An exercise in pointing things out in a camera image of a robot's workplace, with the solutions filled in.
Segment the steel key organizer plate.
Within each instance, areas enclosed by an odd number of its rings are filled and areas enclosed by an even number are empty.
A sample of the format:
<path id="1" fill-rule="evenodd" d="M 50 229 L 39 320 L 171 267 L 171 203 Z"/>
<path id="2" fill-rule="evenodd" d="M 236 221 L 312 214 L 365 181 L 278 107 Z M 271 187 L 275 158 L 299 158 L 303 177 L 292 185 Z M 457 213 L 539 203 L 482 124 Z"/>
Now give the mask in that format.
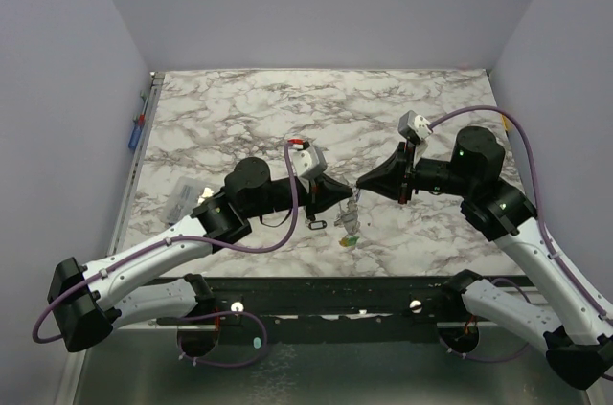
<path id="1" fill-rule="evenodd" d="M 358 206 L 353 198 L 349 199 L 345 206 L 339 206 L 339 213 L 334 220 L 334 226 L 342 227 L 348 236 L 357 235 L 359 232 L 360 223 Z"/>

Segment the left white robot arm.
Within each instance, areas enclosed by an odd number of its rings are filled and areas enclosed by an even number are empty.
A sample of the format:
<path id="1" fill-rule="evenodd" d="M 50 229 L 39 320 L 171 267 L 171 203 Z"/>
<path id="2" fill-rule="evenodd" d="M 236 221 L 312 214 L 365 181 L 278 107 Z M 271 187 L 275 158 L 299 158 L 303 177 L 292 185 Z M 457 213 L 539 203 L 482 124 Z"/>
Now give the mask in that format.
<path id="1" fill-rule="evenodd" d="M 156 279 L 171 269 L 222 249 L 244 251 L 250 221 L 287 212 L 290 225 L 282 239 L 260 253 L 282 248 L 293 236 L 298 211 L 326 211 L 352 196 L 351 188 L 326 175 L 325 162 L 306 151 L 286 157 L 287 176 L 274 180 L 263 159 L 239 161 L 218 192 L 162 233 L 114 256 L 80 264 L 61 261 L 51 280 L 45 310 L 53 316 L 67 351 L 94 347 L 115 329 L 158 318 L 197 324 L 211 314 L 203 278 L 189 275 L 169 283 Z"/>

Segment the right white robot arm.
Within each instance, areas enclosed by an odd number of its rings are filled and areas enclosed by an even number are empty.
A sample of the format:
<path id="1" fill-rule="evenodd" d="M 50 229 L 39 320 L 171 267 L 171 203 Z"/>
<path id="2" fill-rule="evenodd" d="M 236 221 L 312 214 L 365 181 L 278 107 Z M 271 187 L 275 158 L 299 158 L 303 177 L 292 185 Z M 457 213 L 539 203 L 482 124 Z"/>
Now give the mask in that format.
<path id="1" fill-rule="evenodd" d="M 510 257 L 546 299 L 535 307 L 470 271 L 456 275 L 440 296 L 449 319 L 470 313 L 488 319 L 541 351 L 564 382 L 587 390 L 612 367 L 612 305 L 561 252 L 550 252 L 535 206 L 500 175 L 505 150 L 489 130 L 463 128 L 449 161 L 417 158 L 413 141 L 401 143 L 357 187 L 400 204 L 414 192 L 458 195 L 466 221 Z"/>

